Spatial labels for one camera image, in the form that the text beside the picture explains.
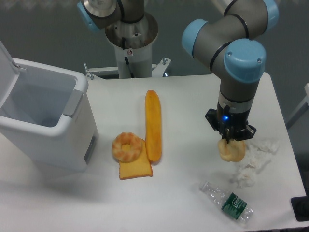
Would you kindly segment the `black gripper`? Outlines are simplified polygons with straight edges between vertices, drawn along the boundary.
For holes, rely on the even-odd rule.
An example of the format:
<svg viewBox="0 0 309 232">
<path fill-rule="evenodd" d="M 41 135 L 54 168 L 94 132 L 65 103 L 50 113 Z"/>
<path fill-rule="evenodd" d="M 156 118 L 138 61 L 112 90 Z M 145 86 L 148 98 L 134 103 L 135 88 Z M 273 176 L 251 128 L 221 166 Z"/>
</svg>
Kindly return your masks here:
<svg viewBox="0 0 309 232">
<path fill-rule="evenodd" d="M 205 118 L 211 127 L 217 131 L 222 139 L 243 141 L 254 137 L 256 128 L 248 123 L 250 110 L 242 113 L 232 113 L 229 106 L 222 108 L 217 105 L 217 109 L 209 109 Z"/>
</svg>

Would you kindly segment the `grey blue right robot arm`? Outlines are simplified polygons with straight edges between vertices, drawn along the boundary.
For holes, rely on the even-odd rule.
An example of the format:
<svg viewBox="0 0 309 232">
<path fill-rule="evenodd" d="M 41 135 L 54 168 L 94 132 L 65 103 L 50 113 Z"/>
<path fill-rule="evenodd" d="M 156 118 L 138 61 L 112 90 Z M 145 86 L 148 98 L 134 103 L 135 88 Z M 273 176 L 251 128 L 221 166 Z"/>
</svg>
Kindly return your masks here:
<svg viewBox="0 0 309 232">
<path fill-rule="evenodd" d="M 253 138 L 256 129 L 248 116 L 264 73 L 266 50 L 256 38 L 278 22 L 273 0 L 217 1 L 223 17 L 215 23 L 192 21 L 182 35 L 182 46 L 220 78 L 216 109 L 205 117 L 227 141 Z"/>
</svg>

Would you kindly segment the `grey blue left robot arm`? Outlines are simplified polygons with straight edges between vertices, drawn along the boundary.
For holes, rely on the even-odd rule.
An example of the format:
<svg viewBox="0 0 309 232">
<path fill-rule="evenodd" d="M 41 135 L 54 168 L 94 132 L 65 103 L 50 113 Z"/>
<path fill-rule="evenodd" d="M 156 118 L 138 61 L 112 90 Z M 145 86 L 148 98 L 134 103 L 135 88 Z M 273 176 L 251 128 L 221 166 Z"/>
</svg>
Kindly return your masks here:
<svg viewBox="0 0 309 232">
<path fill-rule="evenodd" d="M 144 17 L 142 0 L 81 0 L 77 9 L 91 31 L 99 31 L 118 21 L 133 24 Z"/>
</svg>

